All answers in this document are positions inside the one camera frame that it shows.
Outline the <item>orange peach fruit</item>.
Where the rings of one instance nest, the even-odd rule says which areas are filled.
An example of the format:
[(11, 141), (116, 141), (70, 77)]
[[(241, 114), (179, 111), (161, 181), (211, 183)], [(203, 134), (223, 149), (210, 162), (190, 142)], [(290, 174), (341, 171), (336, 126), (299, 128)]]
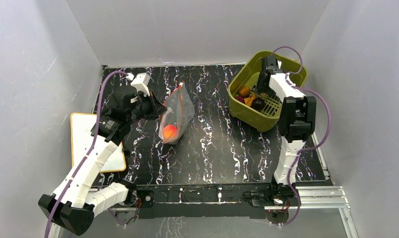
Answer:
[(177, 136), (177, 128), (169, 124), (163, 128), (163, 138), (164, 140), (173, 139)]

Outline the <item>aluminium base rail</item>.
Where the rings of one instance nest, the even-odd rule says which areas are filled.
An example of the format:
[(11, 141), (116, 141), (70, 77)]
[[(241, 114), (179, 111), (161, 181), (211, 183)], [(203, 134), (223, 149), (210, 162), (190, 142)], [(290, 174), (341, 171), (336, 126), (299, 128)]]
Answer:
[(278, 189), (270, 183), (137, 185), (130, 189), (141, 199), (141, 218), (247, 217), (262, 219), (264, 212), (288, 209), (338, 208), (349, 238), (356, 238), (350, 207), (342, 186), (301, 182)]

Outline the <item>small orange fruit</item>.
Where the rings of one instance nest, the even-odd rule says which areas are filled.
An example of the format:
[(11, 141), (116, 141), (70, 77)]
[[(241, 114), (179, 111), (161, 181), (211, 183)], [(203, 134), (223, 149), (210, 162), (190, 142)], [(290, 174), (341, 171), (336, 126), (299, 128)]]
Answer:
[(242, 86), (238, 89), (238, 96), (242, 97), (242, 98), (247, 98), (249, 97), (251, 93), (251, 89), (248, 86)]

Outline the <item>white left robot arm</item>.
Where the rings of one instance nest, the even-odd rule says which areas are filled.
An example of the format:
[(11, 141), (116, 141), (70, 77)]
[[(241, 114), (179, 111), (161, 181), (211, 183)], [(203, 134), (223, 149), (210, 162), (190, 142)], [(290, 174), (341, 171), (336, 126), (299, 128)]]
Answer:
[(97, 109), (90, 131), (93, 141), (80, 163), (71, 168), (51, 194), (42, 194), (38, 201), (49, 225), (58, 225), (76, 236), (84, 234), (94, 218), (112, 206), (136, 203), (134, 186), (122, 180), (96, 193), (89, 191), (109, 157), (130, 133), (131, 125), (140, 120), (156, 120), (167, 111), (148, 88), (127, 86), (116, 91), (114, 97), (115, 104)]

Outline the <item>dark purple plum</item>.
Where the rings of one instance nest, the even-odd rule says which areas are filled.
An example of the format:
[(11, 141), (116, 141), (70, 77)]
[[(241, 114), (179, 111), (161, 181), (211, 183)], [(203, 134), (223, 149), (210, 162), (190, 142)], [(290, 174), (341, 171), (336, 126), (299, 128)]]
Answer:
[(261, 111), (265, 108), (266, 103), (264, 101), (264, 99), (262, 98), (255, 98), (252, 100), (251, 102), (251, 108), (256, 110), (256, 111)]

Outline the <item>magenta purple food piece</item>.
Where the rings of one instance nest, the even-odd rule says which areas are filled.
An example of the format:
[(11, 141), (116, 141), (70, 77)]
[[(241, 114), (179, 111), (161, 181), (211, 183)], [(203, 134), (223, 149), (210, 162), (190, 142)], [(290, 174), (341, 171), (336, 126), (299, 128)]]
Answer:
[(246, 103), (246, 102), (245, 102), (245, 98), (243, 98), (242, 96), (236, 96), (235, 99), (236, 99), (237, 101), (239, 101), (240, 103), (242, 103), (242, 104), (245, 104), (245, 103)]

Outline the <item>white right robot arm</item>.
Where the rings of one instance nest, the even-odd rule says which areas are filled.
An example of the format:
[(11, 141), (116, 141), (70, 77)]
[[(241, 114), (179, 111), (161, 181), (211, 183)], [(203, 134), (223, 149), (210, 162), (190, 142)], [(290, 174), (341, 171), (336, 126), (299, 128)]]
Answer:
[(307, 97), (296, 87), (274, 55), (262, 58), (256, 90), (270, 92), (282, 102), (277, 122), (281, 152), (268, 192), (272, 204), (282, 205), (297, 192), (295, 171), (300, 151), (315, 130), (316, 99)]

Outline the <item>olive green plastic basket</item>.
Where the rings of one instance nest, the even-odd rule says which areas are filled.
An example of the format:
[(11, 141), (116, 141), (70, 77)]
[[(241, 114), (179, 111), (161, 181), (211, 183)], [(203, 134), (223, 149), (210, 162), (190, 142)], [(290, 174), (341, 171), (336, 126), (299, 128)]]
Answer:
[(261, 51), (252, 56), (228, 87), (230, 115), (259, 132), (276, 125), (282, 107), (282, 101), (274, 92), (260, 93), (256, 89), (262, 59), (270, 55), (271, 51)]

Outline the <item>clear zip bag red zipper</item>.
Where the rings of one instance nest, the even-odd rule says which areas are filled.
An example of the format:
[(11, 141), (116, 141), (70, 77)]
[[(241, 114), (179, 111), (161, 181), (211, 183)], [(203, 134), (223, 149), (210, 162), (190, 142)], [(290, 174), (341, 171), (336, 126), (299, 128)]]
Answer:
[[(181, 82), (168, 96), (164, 105), (167, 107), (167, 112), (160, 118), (159, 138), (162, 139), (164, 144), (175, 145), (183, 136), (188, 124), (195, 115), (195, 107), (184, 82)], [(177, 128), (177, 136), (173, 139), (164, 140), (163, 128), (169, 124)]]

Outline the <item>yellow orange food piece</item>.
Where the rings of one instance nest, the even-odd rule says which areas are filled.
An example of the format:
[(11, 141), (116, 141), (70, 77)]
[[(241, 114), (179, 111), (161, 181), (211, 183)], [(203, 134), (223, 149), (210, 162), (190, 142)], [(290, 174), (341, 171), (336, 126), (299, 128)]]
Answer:
[(249, 97), (245, 98), (245, 105), (251, 107), (252, 102), (257, 98), (256, 94), (251, 94)]

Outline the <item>white board orange rim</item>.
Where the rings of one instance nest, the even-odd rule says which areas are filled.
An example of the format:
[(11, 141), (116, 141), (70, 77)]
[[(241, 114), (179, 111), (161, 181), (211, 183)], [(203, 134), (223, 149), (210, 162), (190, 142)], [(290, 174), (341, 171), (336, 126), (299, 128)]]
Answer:
[[(71, 130), (71, 165), (77, 165), (91, 147), (93, 136), (91, 129), (95, 125), (95, 114), (72, 113), (70, 116)], [(127, 168), (123, 153), (123, 144), (120, 144), (114, 153), (104, 163), (100, 172), (121, 172)]]

